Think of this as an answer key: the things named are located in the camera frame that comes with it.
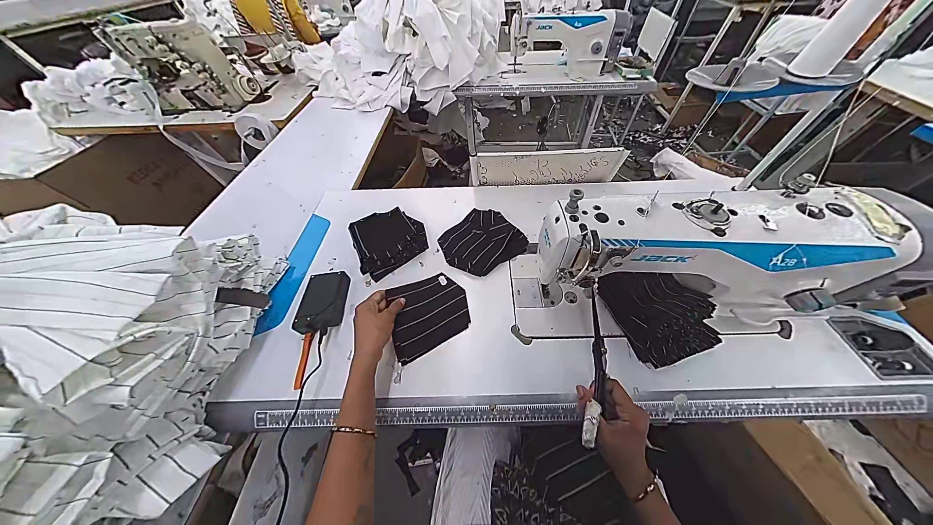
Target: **orange marker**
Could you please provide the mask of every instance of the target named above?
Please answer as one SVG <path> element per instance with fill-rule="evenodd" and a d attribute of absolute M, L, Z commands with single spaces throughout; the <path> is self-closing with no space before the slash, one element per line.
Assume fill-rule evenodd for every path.
<path fill-rule="evenodd" d="M 308 354 L 311 353 L 311 341 L 314 339 L 314 332 L 308 332 L 304 335 L 304 342 L 301 345 L 301 358 L 298 361 L 298 370 L 295 372 L 295 390 L 301 390 L 301 381 L 304 381 L 304 371 L 308 367 Z"/>

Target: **bracelet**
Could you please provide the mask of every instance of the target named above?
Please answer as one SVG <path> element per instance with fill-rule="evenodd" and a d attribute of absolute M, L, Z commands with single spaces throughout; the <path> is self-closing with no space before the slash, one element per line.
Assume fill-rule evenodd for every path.
<path fill-rule="evenodd" d="M 647 498 L 647 496 L 648 496 L 651 492 L 654 492 L 654 491 L 657 490 L 657 489 L 658 489 L 658 478 L 655 476 L 655 477 L 651 480 L 651 483 L 649 483 L 648 486 L 645 487 L 645 490 L 644 490 L 641 494 L 638 494 L 637 496 L 635 496 L 635 497 L 632 498 L 632 503 L 633 503 L 633 504 L 637 504 L 638 502 L 640 502 L 640 501 L 644 500 L 645 498 Z"/>
<path fill-rule="evenodd" d="M 334 428 L 330 429 L 330 431 L 331 431 L 332 433 L 334 433 L 334 432 L 343 432 L 343 433 L 363 433 L 363 434 L 365 434 L 365 435 L 371 435 L 372 437 L 376 437 L 376 431 L 371 431 L 371 430 L 367 430 L 367 429 L 360 429 L 360 428 L 356 428 L 356 427 L 334 427 Z"/>

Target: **jack logo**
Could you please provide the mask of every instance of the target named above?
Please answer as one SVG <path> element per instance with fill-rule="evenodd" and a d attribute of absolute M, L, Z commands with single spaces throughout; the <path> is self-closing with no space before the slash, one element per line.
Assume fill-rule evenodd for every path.
<path fill-rule="evenodd" d="M 646 263 L 689 263 L 696 259 L 696 255 L 642 255 L 633 261 L 644 261 Z"/>

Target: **white table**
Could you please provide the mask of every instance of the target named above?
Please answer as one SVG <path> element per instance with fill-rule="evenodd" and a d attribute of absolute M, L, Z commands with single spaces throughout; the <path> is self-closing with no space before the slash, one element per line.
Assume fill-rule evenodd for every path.
<path fill-rule="evenodd" d="M 255 234 L 262 252 L 285 257 L 327 190 L 362 176 L 392 109 L 365 113 L 315 98 L 188 227 L 206 240 Z"/>
<path fill-rule="evenodd" d="M 586 184 L 588 197 L 618 193 L 643 193 L 650 197 L 658 188 L 668 192 L 727 191 L 734 183 L 698 180 L 617 182 Z M 465 187 L 415 190 L 328 192 L 314 211 L 331 224 L 308 274 L 344 271 L 352 279 L 344 319 L 325 340 L 324 364 L 307 383 L 302 407 L 332 424 L 333 410 L 342 396 L 353 346 L 352 317 L 355 305 L 373 291 L 411 283 L 438 272 L 466 290 L 469 328 L 404 368 L 399 383 L 393 382 L 391 349 L 383 355 L 377 372 L 377 406 L 392 409 L 425 409 L 422 424 L 447 424 L 438 418 L 446 409 L 467 406 L 488 414 L 506 405 L 531 405 L 531 410 L 562 404 L 560 417 L 574 412 L 574 387 L 593 378 L 591 340 L 536 340 L 523 345 L 510 333 L 515 322 L 509 265 L 502 264 L 487 277 L 474 277 L 450 267 L 438 249 L 437 239 L 472 208 L 500 210 L 528 236 L 537 241 L 541 218 L 554 200 L 565 198 L 577 185 L 521 187 Z M 400 206 L 421 220 L 430 244 L 428 250 L 380 281 L 367 284 L 359 273 L 347 224 L 374 211 Z M 261 215 L 259 204 L 251 206 Z M 275 222 L 278 212 L 266 210 L 263 221 Z M 303 224 L 289 225 L 300 228 Z M 252 347 L 240 356 L 213 390 L 209 423 L 220 429 L 252 431 L 263 427 L 256 411 L 288 410 L 294 406 L 292 382 L 301 352 L 301 336 L 290 329 L 298 300 L 277 328 L 254 337 Z M 767 400 L 841 395 L 933 393 L 929 379 L 881 380 L 821 318 L 795 319 L 789 340 L 774 334 L 725 335 L 724 342 L 704 354 L 658 371 L 646 368 L 629 350 L 624 339 L 606 340 L 608 373 L 618 378 L 637 402 L 689 400 Z M 711 419 L 729 419 L 729 416 Z M 299 424 L 306 425 L 304 419 Z"/>

